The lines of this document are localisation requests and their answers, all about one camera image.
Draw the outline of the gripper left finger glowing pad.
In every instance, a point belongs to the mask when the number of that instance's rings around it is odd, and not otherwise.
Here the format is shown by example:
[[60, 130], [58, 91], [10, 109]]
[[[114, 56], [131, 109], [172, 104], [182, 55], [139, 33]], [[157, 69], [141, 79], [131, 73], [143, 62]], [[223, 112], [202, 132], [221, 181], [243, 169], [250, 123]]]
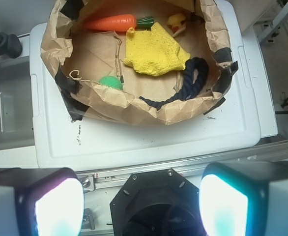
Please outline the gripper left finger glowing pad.
[[0, 236], [77, 236], [83, 214], [72, 169], [0, 169]]

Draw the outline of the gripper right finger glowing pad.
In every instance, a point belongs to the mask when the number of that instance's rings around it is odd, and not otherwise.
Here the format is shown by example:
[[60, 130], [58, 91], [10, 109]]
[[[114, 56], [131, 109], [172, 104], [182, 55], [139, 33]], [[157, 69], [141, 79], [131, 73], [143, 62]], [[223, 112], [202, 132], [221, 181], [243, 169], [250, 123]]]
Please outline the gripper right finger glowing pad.
[[288, 161], [208, 164], [199, 207], [209, 236], [288, 236]]

